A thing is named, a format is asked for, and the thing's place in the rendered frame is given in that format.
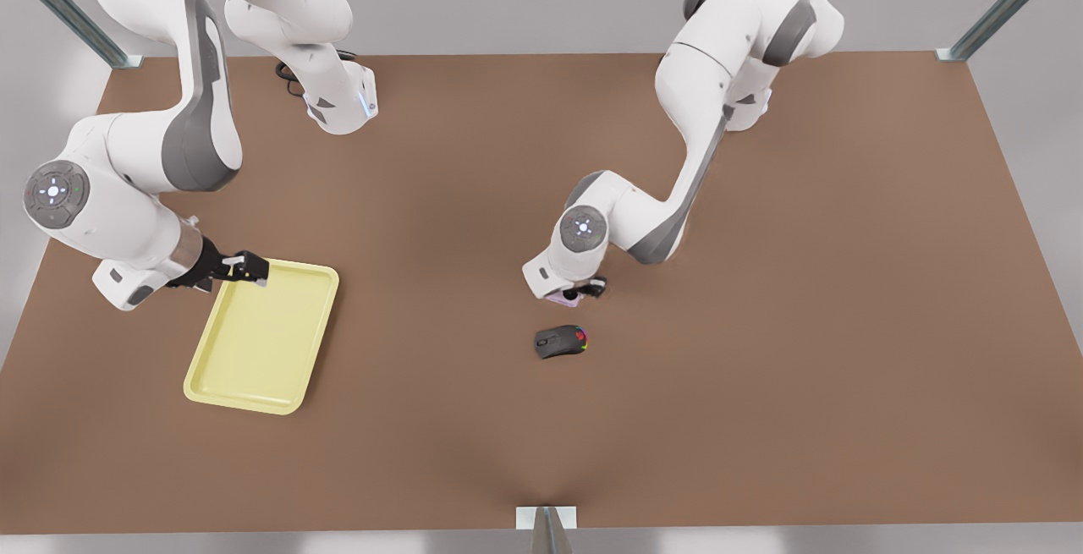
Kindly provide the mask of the black computer mouse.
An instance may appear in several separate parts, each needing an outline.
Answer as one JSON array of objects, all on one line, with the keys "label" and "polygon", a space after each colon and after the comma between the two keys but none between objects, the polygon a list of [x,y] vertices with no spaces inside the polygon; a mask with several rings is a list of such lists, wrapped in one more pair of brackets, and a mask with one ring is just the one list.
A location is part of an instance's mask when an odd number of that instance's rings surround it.
[{"label": "black computer mouse", "polygon": [[587,349],[587,345],[588,337],[583,327],[576,324],[542,330],[534,337],[534,349],[542,359],[580,354]]}]

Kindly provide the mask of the silver frame post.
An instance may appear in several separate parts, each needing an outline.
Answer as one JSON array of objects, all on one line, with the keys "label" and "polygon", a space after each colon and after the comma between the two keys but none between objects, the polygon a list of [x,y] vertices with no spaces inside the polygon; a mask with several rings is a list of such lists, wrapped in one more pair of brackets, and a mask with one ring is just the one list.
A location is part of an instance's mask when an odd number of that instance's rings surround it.
[{"label": "silver frame post", "polygon": [[516,529],[531,531],[530,554],[574,554],[566,529],[577,527],[577,507],[516,507]]},{"label": "silver frame post", "polygon": [[952,47],[938,48],[935,57],[939,62],[966,62],[981,47],[986,47],[1003,26],[1030,0],[997,0],[965,31]]},{"label": "silver frame post", "polygon": [[139,54],[128,54],[84,13],[74,0],[39,0],[58,21],[63,22],[97,57],[112,69],[138,69],[143,64]]}]

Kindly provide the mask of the pale yellow plastic tray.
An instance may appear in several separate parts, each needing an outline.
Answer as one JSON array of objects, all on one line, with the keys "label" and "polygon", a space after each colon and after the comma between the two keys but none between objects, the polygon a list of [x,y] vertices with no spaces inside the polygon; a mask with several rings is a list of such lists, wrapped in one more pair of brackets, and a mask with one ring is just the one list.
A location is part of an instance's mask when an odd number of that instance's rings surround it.
[{"label": "pale yellow plastic tray", "polygon": [[194,403],[275,416],[305,399],[339,274],[270,260],[268,283],[222,282],[184,380]]}]

